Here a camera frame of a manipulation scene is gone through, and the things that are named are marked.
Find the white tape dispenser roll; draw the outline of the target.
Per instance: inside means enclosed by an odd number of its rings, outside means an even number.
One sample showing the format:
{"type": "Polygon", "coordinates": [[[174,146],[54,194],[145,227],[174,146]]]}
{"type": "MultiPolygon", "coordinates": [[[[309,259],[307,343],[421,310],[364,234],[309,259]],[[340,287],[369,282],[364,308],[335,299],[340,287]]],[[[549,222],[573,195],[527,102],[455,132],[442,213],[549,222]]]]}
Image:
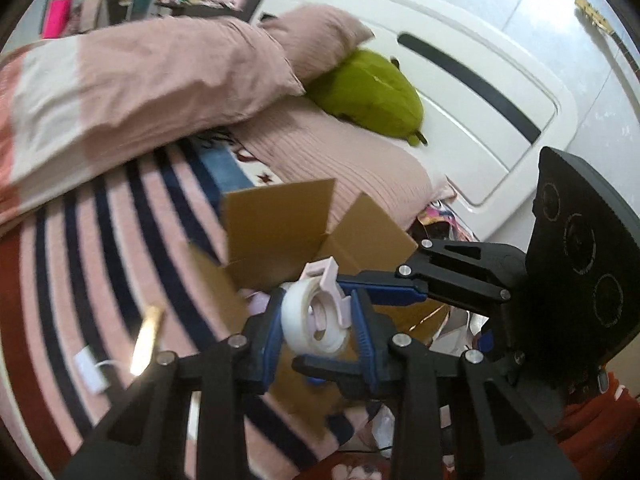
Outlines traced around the white tape dispenser roll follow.
{"type": "Polygon", "coordinates": [[[295,282],[284,284],[283,338],[296,356],[338,356],[348,343],[350,297],[337,283],[333,257],[308,262],[295,282]]]}

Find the gold foil bar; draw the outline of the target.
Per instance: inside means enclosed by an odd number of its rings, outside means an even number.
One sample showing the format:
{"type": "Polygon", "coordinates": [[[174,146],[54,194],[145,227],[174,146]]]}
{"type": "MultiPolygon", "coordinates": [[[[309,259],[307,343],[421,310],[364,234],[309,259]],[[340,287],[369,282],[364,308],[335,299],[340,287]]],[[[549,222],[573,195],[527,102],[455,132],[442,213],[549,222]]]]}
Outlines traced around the gold foil bar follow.
{"type": "Polygon", "coordinates": [[[129,367],[132,376],[140,376],[150,365],[158,335],[163,326],[164,315],[165,309],[163,307],[149,306],[145,310],[129,367]]]}

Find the brown cardboard box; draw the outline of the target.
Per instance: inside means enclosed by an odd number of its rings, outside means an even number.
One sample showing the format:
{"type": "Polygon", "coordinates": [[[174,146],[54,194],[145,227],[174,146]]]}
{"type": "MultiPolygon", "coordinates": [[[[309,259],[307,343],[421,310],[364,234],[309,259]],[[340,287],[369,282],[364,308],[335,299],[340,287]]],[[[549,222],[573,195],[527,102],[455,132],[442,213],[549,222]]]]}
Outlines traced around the brown cardboard box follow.
{"type": "MultiPolygon", "coordinates": [[[[208,293],[205,313],[221,323],[220,339],[239,333],[250,315],[250,300],[241,292],[271,292],[295,282],[307,263],[333,257],[338,270],[393,271],[418,248],[416,242],[367,194],[358,193],[340,222],[331,224],[338,204],[337,184],[318,180],[233,192],[224,198],[222,263],[204,243],[186,242],[195,275],[208,293]]],[[[313,386],[291,368],[293,353],[284,346],[276,381],[262,400],[299,432],[320,434],[329,420],[344,415],[354,426],[365,424],[362,403],[347,401],[337,386],[313,386]]]]}

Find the striped pink fleece blanket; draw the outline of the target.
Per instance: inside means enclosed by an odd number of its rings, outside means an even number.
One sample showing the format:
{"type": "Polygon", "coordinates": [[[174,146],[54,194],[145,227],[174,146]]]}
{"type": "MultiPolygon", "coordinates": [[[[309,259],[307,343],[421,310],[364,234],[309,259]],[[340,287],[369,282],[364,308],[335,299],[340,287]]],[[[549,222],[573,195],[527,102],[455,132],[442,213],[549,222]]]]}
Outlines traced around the striped pink fleece blanket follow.
{"type": "Polygon", "coordinates": [[[192,354],[222,335],[183,249],[222,263],[224,194],[281,185],[247,151],[202,136],[162,146],[43,206],[1,241],[1,418],[42,478],[57,474],[130,378],[94,396],[74,355],[128,367],[149,306],[192,354]]]}

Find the green plush toy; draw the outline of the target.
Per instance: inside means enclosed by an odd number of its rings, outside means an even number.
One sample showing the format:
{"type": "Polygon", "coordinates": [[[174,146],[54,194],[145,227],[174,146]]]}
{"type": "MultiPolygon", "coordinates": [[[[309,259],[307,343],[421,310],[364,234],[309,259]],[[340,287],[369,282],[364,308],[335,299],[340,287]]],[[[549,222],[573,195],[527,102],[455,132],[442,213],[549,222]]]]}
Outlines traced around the green plush toy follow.
{"type": "Polygon", "coordinates": [[[311,81],[306,95],[338,119],[411,146],[427,144],[423,104],[394,58],[358,49],[311,81]]]}

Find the white bed headboard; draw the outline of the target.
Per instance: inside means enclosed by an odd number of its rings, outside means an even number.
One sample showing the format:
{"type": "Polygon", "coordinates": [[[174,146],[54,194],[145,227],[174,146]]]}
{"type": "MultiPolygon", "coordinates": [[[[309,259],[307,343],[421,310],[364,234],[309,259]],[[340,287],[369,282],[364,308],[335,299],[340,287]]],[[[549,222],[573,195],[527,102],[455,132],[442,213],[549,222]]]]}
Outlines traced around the white bed headboard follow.
{"type": "Polygon", "coordinates": [[[396,58],[424,106],[425,158],[454,189],[451,207],[481,240],[535,192],[539,152],[577,130],[565,84],[500,30],[442,0],[260,0],[259,23],[306,3],[355,15],[366,48],[396,58]]]}

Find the pink pillow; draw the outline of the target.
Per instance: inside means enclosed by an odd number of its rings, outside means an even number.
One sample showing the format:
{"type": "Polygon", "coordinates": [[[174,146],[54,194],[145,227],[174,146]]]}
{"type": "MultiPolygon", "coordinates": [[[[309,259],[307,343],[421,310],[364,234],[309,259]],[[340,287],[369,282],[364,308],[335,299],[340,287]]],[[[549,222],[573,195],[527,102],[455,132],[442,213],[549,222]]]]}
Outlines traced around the pink pillow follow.
{"type": "Polygon", "coordinates": [[[299,6],[258,26],[280,44],[302,84],[333,70],[374,37],[356,16],[327,4],[299,6]]]}

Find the guitar neck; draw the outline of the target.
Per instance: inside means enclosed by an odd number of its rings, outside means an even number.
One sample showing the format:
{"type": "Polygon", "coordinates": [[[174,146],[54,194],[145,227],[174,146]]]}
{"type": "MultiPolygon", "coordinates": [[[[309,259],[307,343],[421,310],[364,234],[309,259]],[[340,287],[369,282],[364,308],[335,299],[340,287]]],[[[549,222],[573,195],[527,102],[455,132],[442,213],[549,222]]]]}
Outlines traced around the guitar neck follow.
{"type": "Polygon", "coordinates": [[[622,55],[630,66],[634,76],[639,78],[639,64],[623,42],[623,39],[620,38],[620,35],[614,30],[608,20],[597,9],[595,9],[588,0],[574,0],[574,3],[576,8],[582,12],[582,15],[593,27],[599,29],[603,35],[609,36],[614,41],[614,44],[616,44],[618,50],[622,52],[622,55]]]}

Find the patchwork pink grey duvet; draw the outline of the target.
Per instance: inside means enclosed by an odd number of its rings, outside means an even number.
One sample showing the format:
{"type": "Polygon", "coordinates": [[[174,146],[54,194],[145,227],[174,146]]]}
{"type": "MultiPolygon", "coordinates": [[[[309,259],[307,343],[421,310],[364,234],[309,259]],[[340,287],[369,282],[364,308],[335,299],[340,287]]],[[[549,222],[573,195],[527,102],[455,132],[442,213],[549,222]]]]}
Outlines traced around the patchwork pink grey duvet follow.
{"type": "Polygon", "coordinates": [[[235,18],[157,18],[16,49],[1,62],[1,222],[302,91],[280,44],[235,18]]]}

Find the pink bag on shelf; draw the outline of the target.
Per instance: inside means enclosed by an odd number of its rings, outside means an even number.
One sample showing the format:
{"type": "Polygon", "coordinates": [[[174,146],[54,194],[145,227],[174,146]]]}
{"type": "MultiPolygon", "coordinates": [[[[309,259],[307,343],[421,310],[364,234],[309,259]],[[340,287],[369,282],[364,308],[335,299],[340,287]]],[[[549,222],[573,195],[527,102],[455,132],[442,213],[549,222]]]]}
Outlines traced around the pink bag on shelf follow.
{"type": "Polygon", "coordinates": [[[44,21],[41,37],[56,39],[62,35],[70,18],[73,0],[53,0],[44,21]]]}

